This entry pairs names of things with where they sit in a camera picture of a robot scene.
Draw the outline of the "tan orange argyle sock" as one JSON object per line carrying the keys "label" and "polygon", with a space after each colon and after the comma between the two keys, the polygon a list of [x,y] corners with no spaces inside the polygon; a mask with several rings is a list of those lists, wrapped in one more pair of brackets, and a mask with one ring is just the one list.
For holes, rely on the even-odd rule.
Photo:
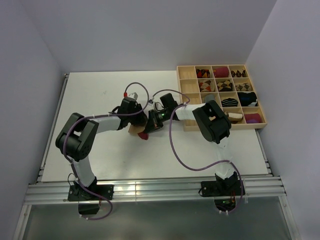
{"label": "tan orange argyle sock", "polygon": [[215,83],[210,79],[200,79],[198,80],[199,91],[201,93],[214,92]]}

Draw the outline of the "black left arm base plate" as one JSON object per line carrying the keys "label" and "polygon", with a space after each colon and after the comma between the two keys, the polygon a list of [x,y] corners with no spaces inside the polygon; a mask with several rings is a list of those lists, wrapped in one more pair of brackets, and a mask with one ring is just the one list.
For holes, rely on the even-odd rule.
{"label": "black left arm base plate", "polygon": [[[113,210],[113,204],[111,203],[113,194],[113,184],[98,184],[87,190],[84,190],[78,184],[74,184],[69,187],[67,201],[78,203],[78,213],[81,217],[89,220],[100,220],[111,214]],[[101,210],[103,201],[109,204],[108,212],[103,216],[94,217]]]}

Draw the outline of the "tan sock with purple stripes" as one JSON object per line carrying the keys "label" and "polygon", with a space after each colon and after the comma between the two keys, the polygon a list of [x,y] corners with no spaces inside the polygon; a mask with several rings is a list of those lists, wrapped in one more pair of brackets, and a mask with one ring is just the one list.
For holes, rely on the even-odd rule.
{"label": "tan sock with purple stripes", "polygon": [[128,129],[128,133],[133,136],[138,136],[142,140],[148,140],[149,134],[145,133],[144,130],[145,130],[145,126],[131,125]]}

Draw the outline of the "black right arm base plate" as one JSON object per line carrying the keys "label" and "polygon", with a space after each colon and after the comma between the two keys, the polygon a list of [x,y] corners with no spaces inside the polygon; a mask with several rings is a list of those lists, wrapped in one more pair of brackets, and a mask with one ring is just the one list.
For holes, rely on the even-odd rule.
{"label": "black right arm base plate", "polygon": [[234,210],[237,206],[236,197],[244,196],[246,193],[239,180],[202,181],[200,185],[198,194],[201,197],[224,197],[214,200],[216,208],[224,213]]}

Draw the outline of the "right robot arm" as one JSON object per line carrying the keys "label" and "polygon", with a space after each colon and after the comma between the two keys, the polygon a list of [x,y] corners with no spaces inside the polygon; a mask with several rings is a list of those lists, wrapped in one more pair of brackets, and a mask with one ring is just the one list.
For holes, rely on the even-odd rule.
{"label": "right robot arm", "polygon": [[[148,111],[148,121],[146,123],[144,134],[149,134],[164,126],[165,121],[169,121],[169,143],[171,150],[178,162],[186,169],[194,172],[207,170],[217,166],[215,172],[216,189],[222,195],[229,194],[239,180],[239,171],[228,157],[228,137],[232,127],[227,115],[222,111],[215,100],[209,100],[206,103],[189,105],[188,102],[178,104],[172,94],[167,93],[160,97],[163,105],[161,110],[157,108]],[[201,168],[192,168],[183,163],[179,158],[172,139],[172,122],[182,120],[194,120],[204,137],[216,147],[216,154],[221,159]]]}

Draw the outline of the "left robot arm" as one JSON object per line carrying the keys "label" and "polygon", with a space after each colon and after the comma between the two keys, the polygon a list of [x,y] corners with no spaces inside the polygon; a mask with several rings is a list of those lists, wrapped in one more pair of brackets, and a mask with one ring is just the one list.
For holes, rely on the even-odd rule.
{"label": "left robot arm", "polygon": [[96,197],[98,188],[89,154],[97,134],[119,131],[133,125],[142,127],[148,121],[141,104],[132,97],[124,97],[112,112],[98,116],[83,116],[77,112],[70,115],[55,140],[55,146],[69,161],[75,182],[80,185],[79,194],[86,200]]}

